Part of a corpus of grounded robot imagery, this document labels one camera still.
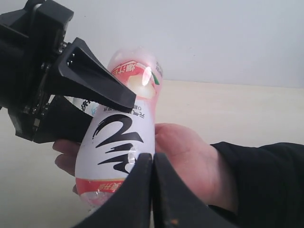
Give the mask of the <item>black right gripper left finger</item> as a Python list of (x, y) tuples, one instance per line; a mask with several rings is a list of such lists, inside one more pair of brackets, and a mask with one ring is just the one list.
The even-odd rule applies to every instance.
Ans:
[(142, 153), (121, 187), (76, 228), (148, 228), (151, 215), (152, 156)]

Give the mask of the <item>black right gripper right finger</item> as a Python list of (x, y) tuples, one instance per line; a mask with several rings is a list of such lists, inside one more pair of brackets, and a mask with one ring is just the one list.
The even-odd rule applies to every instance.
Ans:
[(153, 158), (153, 220), (156, 228), (234, 228), (182, 181), (168, 158)]

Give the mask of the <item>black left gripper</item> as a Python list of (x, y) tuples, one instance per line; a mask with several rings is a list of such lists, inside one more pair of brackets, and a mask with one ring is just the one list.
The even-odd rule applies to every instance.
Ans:
[[(73, 15), (53, 0), (28, 0), (24, 8), (0, 16), (0, 106), (8, 110), (18, 137), (82, 142), (92, 116), (63, 96), (126, 113), (133, 109), (135, 93), (82, 39), (64, 42)], [(50, 94), (56, 96), (48, 103)]]

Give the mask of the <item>dark sleeve forearm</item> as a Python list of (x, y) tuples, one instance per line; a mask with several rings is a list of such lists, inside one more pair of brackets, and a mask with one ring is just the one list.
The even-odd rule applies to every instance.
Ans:
[(213, 144), (236, 180), (238, 213), (212, 209), (240, 228), (304, 226), (304, 147), (280, 142), (244, 147)]

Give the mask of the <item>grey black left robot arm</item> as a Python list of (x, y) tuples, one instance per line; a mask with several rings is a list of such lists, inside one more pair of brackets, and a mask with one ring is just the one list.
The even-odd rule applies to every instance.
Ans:
[(72, 10), (29, 0), (0, 16), (0, 105), (15, 134), (35, 143), (82, 141), (91, 116), (68, 101), (94, 101), (118, 111), (136, 95), (114, 78), (80, 38), (64, 41)]

